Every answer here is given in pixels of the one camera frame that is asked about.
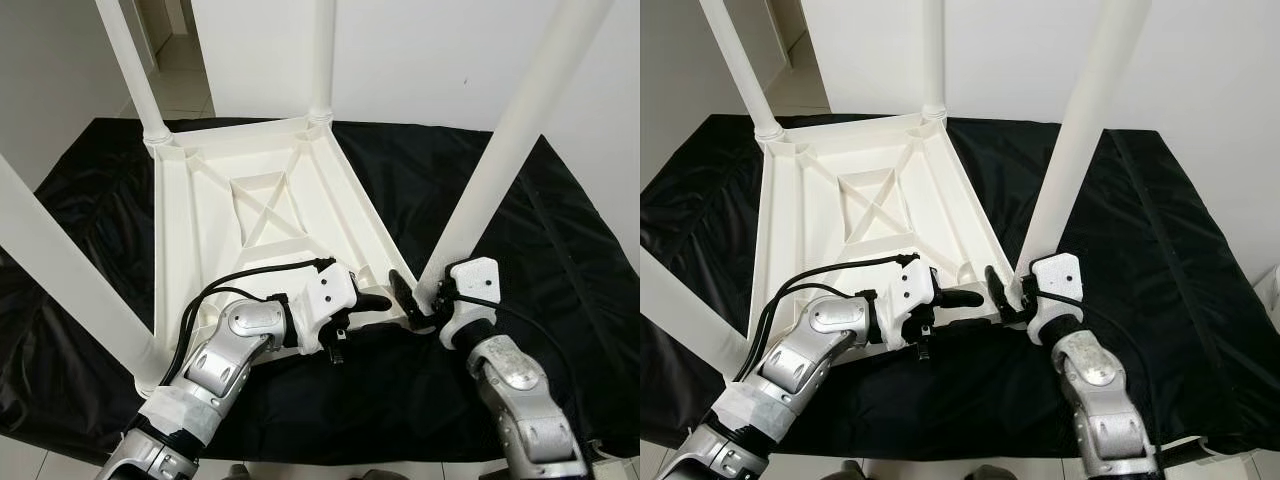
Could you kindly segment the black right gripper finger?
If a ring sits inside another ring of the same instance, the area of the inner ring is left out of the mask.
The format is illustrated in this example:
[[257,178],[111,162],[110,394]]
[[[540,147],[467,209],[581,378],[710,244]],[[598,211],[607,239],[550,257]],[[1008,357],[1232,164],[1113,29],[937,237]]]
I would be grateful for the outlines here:
[[390,283],[390,292],[396,297],[396,302],[403,311],[407,323],[426,324],[428,319],[422,314],[416,298],[413,297],[413,288],[399,274],[399,271],[396,269],[389,270],[388,280]]
[[992,305],[996,307],[998,316],[1001,317],[1015,317],[1018,311],[1010,305],[1005,284],[998,276],[993,266],[987,266],[984,269],[984,279],[989,298]]

